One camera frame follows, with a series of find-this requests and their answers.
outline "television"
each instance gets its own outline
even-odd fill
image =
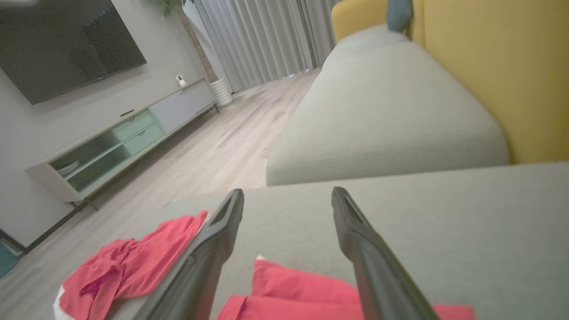
[[[110,0],[0,6],[0,67],[31,104],[146,64]]]

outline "yellow backrest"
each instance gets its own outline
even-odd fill
[[[498,119],[514,163],[569,159],[569,0],[414,7],[414,41]]]
[[[385,23],[387,0],[344,0],[332,8],[336,41],[350,34]]]

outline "cabinet leg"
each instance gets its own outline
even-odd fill
[[[72,205],[73,208],[75,208],[75,209],[77,209],[77,210],[79,210],[79,211],[82,211],[82,210],[83,210],[83,209],[81,209],[80,206],[76,205],[75,202],[73,202],[73,201],[69,202],[69,204]]]
[[[85,202],[87,202],[88,205],[90,205],[93,209],[95,209],[95,211],[99,211],[99,207],[97,207],[94,203],[93,200],[86,198]]]

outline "wall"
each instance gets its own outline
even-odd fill
[[[66,145],[174,90],[205,77],[175,15],[154,0],[114,0],[147,64],[37,105],[0,71],[0,228],[25,246],[72,207],[60,203],[25,170]]]

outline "potted plant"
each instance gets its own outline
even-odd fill
[[[196,33],[193,30],[192,24],[190,23],[188,17],[184,13],[183,6],[185,5],[186,0],[156,0],[156,1],[162,8],[162,11],[164,12],[165,16],[169,16],[173,9],[174,12],[176,12],[176,14],[178,15],[178,18],[180,18],[190,41],[192,42],[193,46],[196,48],[197,55],[200,57],[201,64],[204,66],[205,73],[207,74],[209,79],[209,85],[211,86],[213,94],[215,95],[216,98],[216,104],[218,106],[224,106],[231,103],[233,99],[231,98],[231,94],[229,93],[229,90],[225,85],[225,79],[217,78],[217,75],[215,74],[215,71],[213,70],[211,63],[209,62],[209,59],[205,54],[204,49],[202,48]]]

